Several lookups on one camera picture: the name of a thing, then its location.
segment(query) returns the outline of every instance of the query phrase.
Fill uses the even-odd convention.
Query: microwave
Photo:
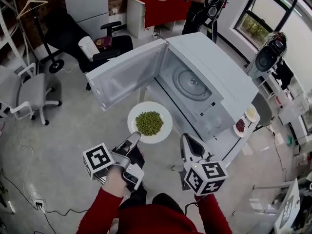
[[[194,130],[190,134],[196,132],[203,141],[235,125],[258,92],[252,79],[202,33],[155,40],[86,76],[104,111],[156,84],[162,91],[154,96],[168,97]],[[182,131],[189,132],[180,122]]]

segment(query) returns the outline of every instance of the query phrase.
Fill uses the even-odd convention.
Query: small plate
[[[128,115],[128,128],[131,134],[138,131],[136,126],[136,117],[138,117],[141,113],[150,111],[159,113],[160,118],[164,123],[156,135],[142,135],[140,141],[147,144],[155,144],[163,141],[166,137],[168,137],[173,126],[171,115],[164,106],[151,101],[145,101],[136,105],[133,109],[131,109]]]
[[[255,112],[254,116],[251,116],[251,115],[249,115],[249,114],[247,113],[248,108],[253,108],[253,109],[254,109],[254,112]],[[254,105],[252,105],[252,104],[250,104],[250,106],[249,106],[248,108],[247,108],[247,110],[246,110],[246,112],[245,112],[245,115],[247,116],[247,119],[250,120],[251,122],[256,122],[256,121],[257,121],[257,119],[255,118],[255,116],[256,116],[256,114],[257,114],[256,108],[255,108]]]
[[[243,131],[243,132],[238,131],[238,129],[237,129],[237,127],[236,127],[236,124],[233,126],[233,129],[234,129],[234,132],[237,134],[238,137],[243,138],[243,137],[246,136],[246,133],[247,133],[248,122],[247,122],[247,120],[245,119],[245,117],[243,117],[243,116],[241,117],[241,119],[242,119],[242,120],[244,121],[244,123],[245,123],[245,129],[244,129],[244,131]]]

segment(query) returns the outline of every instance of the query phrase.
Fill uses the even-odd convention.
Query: door
[[[159,39],[131,50],[86,76],[102,110],[106,110],[159,73],[166,41]]]

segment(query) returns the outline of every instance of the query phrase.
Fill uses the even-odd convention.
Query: green peas
[[[145,112],[136,117],[136,127],[145,136],[157,134],[163,123],[157,112]]]

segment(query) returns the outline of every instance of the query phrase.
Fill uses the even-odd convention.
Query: red sleeve
[[[199,214],[204,224],[206,233],[232,234],[229,224],[221,211],[213,194],[204,198],[195,196],[198,202]]]
[[[90,209],[82,218],[77,234],[106,234],[111,228],[113,219],[118,215],[121,197],[116,197],[99,190]]]

